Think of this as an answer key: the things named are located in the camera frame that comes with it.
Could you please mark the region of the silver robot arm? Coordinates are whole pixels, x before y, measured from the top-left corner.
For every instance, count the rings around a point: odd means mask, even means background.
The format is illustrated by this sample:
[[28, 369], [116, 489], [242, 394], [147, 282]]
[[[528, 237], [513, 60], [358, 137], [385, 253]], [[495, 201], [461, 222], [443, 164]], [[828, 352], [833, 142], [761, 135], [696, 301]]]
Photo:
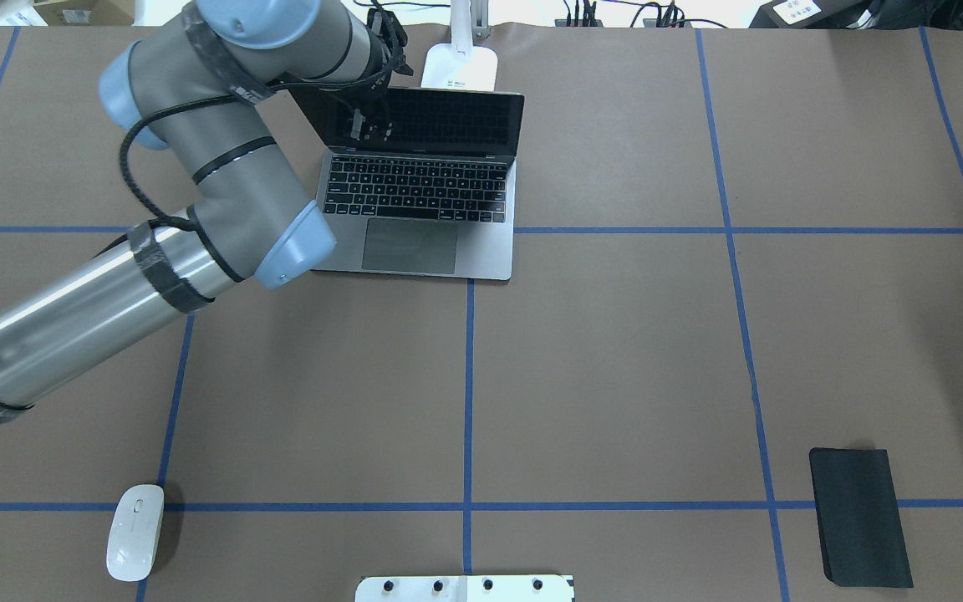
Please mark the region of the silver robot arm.
[[406, 70], [405, 45], [379, 3], [363, 22], [340, 1], [191, 1], [115, 58], [99, 96], [150, 220], [0, 313], [0, 426], [233, 285], [278, 288], [331, 254], [257, 104], [313, 88], [367, 110]]

